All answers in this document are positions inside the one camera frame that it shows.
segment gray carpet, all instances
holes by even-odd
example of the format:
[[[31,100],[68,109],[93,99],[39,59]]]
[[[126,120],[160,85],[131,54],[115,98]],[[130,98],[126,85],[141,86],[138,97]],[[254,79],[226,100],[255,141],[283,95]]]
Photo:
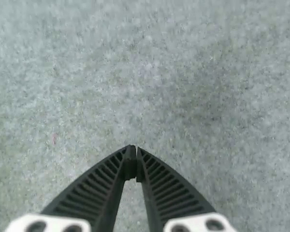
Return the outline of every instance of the gray carpet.
[[[0,0],[0,231],[128,144],[290,232],[290,0]],[[148,231],[135,183],[115,231]]]

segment carpet floor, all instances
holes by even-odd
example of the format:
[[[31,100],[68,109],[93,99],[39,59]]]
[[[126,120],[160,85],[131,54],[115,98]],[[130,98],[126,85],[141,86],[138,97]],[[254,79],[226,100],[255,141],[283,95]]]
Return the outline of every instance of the carpet floor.
[[[290,0],[0,0],[0,231],[128,144],[290,232]],[[136,183],[115,231],[148,231]]]

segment white mounting plate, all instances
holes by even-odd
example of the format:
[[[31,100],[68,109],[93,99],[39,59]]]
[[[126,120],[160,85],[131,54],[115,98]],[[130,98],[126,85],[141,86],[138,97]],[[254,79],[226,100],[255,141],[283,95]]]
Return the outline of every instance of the white mounting plate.
[[[90,224],[86,220],[40,214],[26,214],[13,220],[5,232],[30,232],[30,227],[37,222],[45,224],[43,232],[64,232],[71,226],[79,227],[81,232],[91,232]]]
[[[169,220],[163,232],[237,232],[221,214],[209,213]]]

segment red speck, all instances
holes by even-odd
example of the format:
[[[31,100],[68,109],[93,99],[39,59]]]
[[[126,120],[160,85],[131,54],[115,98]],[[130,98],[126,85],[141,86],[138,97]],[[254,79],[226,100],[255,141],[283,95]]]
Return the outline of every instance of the red speck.
[[[54,133],[53,136],[52,136],[53,145],[56,144],[56,138],[57,138],[57,134]]]

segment mounting hole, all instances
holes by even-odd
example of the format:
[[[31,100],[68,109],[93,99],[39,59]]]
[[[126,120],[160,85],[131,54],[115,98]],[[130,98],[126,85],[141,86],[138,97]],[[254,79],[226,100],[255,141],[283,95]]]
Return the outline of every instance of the mounting hole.
[[[216,219],[208,220],[206,222],[206,226],[210,231],[222,231],[222,230],[224,230],[223,224]]]
[[[43,221],[36,221],[30,224],[26,232],[43,232],[46,227],[46,223]]]
[[[72,225],[67,227],[63,232],[82,232],[82,228],[80,226]]]
[[[175,225],[172,227],[171,232],[189,232],[189,230],[186,226]]]

